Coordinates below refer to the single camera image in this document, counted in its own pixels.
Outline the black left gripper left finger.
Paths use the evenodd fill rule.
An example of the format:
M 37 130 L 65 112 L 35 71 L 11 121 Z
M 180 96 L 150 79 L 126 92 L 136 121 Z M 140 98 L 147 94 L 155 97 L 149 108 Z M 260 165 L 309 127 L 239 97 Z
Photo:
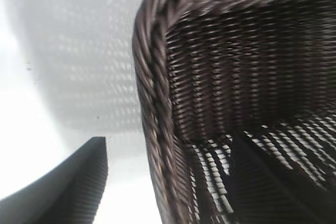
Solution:
M 108 177 L 105 137 L 93 137 L 61 164 L 1 200 L 1 223 L 93 223 Z

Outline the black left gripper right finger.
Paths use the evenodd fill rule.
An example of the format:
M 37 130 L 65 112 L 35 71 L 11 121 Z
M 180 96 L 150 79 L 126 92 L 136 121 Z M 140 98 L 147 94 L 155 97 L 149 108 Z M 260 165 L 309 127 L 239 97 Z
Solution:
M 244 135 L 231 144 L 230 193 L 242 223 L 335 223 L 335 194 Z

